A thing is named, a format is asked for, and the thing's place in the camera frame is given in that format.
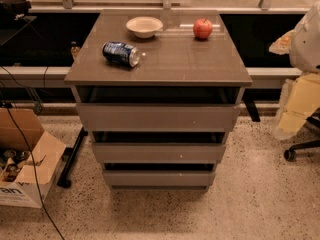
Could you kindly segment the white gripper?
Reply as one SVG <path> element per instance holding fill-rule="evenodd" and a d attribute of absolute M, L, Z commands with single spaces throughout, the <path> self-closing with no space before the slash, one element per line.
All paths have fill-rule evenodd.
<path fill-rule="evenodd" d="M 320 107 L 320 75 L 310 73 L 287 80 L 284 96 L 283 112 L 273 128 L 273 135 L 279 140 L 294 137 L 306 119 Z"/>

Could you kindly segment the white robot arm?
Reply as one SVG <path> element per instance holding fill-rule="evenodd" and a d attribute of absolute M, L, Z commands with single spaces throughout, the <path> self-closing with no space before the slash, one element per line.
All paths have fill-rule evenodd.
<path fill-rule="evenodd" d="M 293 30 L 269 47 L 275 54 L 288 54 L 301 71 L 296 80 L 282 86 L 273 135 L 279 140 L 295 136 L 308 117 L 320 108 L 320 2 L 316 2 Z"/>

